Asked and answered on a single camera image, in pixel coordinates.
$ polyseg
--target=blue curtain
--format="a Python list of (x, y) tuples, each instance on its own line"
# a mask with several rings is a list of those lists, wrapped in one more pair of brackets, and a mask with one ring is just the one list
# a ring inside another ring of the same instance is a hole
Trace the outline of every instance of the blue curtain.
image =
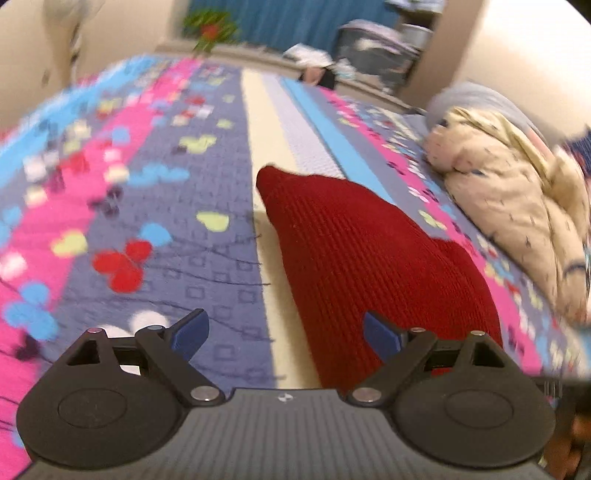
[(392, 27), (396, 13), (384, 0), (193, 0), (191, 9), (229, 11), (240, 39), (287, 50), (296, 43), (333, 53), (339, 27), (361, 18)]

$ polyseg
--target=bed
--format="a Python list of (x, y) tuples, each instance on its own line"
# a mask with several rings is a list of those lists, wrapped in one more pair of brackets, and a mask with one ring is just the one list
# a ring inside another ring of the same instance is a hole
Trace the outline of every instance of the bed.
[(28, 463), (18, 403), (89, 327), (128, 336), (201, 307), (210, 337), (191, 364), (226, 392), (319, 386), (254, 186), (268, 163), (360, 183), (462, 244), (512, 358), (587, 375), (588, 337), (449, 200), (422, 160), (422, 127), (273, 74), (156, 56), (23, 119), (0, 147), (0, 478)]

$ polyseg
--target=wall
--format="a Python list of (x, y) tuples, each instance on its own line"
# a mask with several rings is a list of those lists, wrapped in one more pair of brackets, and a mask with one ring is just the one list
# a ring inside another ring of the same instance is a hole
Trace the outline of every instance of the wall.
[[(61, 89), (57, 65), (64, 58), (53, 58), (42, 5), (43, 0), (11, 0), (0, 9), (0, 129)], [(43, 85), (45, 72), (51, 75)]]
[[(180, 32), (189, 0), (106, 0), (85, 28), (80, 74), (101, 71), (124, 58), (152, 52)], [(67, 85), (72, 25), (43, 20), (43, 0), (9, 0), (0, 8), (0, 129)], [(49, 80), (42, 85), (45, 72)]]
[(566, 0), (489, 0), (456, 73), (464, 79), (555, 127), (550, 140), (582, 132), (591, 124), (591, 25)]
[(86, 29), (81, 74), (155, 51), (163, 39), (180, 32), (188, 6), (189, 0), (106, 0)]
[(453, 81), (486, 3), (487, 0), (447, 0), (429, 45), (406, 87), (398, 92), (402, 101), (424, 108)]

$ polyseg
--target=round pad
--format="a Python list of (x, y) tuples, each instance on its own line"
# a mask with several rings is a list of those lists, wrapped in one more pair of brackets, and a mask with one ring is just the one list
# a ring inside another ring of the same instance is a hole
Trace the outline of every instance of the round pad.
[(180, 406), (162, 385), (121, 370), (89, 375), (88, 367), (62, 369), (24, 398), (17, 425), (33, 457), (80, 470), (110, 468), (173, 435)]
[(426, 455), (482, 469), (531, 459), (555, 425), (536, 386), (505, 368), (472, 367), (414, 384), (398, 397), (394, 419)]

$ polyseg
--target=knit cushion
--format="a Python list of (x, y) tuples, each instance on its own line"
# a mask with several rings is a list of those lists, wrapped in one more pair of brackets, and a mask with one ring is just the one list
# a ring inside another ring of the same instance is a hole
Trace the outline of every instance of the knit cushion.
[(347, 391), (380, 366), (363, 339), (368, 310), (440, 338), (484, 330), (501, 342), (485, 280), (458, 244), (346, 180), (265, 167), (256, 186), (325, 388)]

